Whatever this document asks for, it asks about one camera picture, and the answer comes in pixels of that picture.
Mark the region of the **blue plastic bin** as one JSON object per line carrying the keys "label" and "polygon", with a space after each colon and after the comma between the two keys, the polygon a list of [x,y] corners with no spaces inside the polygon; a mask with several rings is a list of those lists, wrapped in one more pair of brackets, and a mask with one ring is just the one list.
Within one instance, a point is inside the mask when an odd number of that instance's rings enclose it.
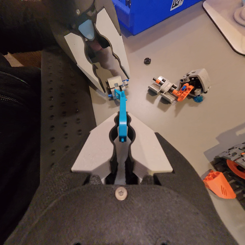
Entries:
{"label": "blue plastic bin", "polygon": [[191,7],[200,0],[112,0],[119,24],[133,35]]}

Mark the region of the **person's left hand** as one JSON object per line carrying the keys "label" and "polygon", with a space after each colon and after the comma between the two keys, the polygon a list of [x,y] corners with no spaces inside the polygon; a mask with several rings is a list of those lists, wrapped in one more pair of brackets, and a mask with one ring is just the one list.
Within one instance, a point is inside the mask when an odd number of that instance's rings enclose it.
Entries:
{"label": "person's left hand", "polygon": [[99,42],[97,40],[93,40],[90,42],[90,47],[94,50],[94,51],[101,51],[103,48],[102,46],[99,44]]}

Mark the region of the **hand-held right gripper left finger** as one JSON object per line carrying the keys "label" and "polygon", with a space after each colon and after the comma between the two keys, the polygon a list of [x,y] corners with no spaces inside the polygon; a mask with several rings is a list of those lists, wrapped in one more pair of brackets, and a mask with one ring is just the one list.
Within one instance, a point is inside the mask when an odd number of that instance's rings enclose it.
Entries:
{"label": "hand-held right gripper left finger", "polygon": [[114,184],[118,170],[115,139],[118,137],[119,112],[94,128],[83,145],[71,171],[98,175],[105,184]]}

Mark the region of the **grey shell block assembly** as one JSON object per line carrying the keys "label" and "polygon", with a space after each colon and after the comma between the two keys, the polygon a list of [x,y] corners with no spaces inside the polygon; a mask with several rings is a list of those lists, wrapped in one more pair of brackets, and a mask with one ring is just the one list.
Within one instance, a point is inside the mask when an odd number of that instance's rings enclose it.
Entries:
{"label": "grey shell block assembly", "polygon": [[207,93],[211,87],[209,75],[204,68],[192,70],[185,74],[182,79],[180,79],[179,90],[185,83],[194,87],[189,93],[191,96],[198,96],[203,93]]}

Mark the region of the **grey orange axle assembly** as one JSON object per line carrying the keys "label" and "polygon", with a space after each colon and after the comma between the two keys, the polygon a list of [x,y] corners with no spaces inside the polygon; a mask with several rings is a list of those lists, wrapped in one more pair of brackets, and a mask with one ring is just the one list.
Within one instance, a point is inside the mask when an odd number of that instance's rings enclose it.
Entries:
{"label": "grey orange axle assembly", "polygon": [[161,95],[162,98],[169,103],[173,103],[174,100],[178,102],[183,101],[190,92],[194,89],[194,86],[189,83],[185,83],[178,89],[176,84],[171,83],[166,78],[160,76],[157,79],[153,78],[154,83],[148,86],[148,89],[157,95]]}

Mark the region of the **light blue plastic tool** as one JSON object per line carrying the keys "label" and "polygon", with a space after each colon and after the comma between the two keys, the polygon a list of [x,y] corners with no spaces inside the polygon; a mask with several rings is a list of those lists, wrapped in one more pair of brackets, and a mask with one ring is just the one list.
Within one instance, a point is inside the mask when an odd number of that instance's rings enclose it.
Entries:
{"label": "light blue plastic tool", "polygon": [[118,100],[120,100],[119,111],[119,141],[126,142],[127,138],[127,114],[126,114],[126,96],[124,91],[114,90],[114,94]]}

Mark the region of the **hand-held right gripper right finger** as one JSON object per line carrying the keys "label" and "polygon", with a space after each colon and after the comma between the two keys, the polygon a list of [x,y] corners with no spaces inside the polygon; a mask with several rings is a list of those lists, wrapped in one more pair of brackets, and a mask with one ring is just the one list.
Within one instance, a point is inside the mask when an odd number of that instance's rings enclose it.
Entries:
{"label": "hand-held right gripper right finger", "polygon": [[171,173],[173,168],[155,132],[131,113],[127,113],[127,127],[126,184],[138,184],[146,175]]}

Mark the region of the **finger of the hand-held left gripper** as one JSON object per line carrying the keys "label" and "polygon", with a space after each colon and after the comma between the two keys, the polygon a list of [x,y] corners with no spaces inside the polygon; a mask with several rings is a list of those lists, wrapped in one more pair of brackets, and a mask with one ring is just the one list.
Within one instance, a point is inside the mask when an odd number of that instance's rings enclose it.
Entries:
{"label": "finger of the hand-held left gripper", "polygon": [[130,79],[130,68],[122,36],[118,33],[105,7],[97,13],[95,28],[98,34],[108,41],[112,55],[117,59],[127,79]]}
{"label": "finger of the hand-held left gripper", "polygon": [[105,93],[103,85],[100,84],[100,79],[94,74],[93,64],[85,55],[85,42],[82,37],[69,33],[64,38],[75,58],[77,66],[101,92]]}

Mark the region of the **grey orange toy robot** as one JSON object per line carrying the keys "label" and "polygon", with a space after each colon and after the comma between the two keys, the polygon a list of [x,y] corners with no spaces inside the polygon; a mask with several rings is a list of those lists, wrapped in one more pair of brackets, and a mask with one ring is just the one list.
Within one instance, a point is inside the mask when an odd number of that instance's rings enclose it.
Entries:
{"label": "grey orange toy robot", "polygon": [[245,142],[218,154],[211,162],[215,170],[223,173],[245,209]]}

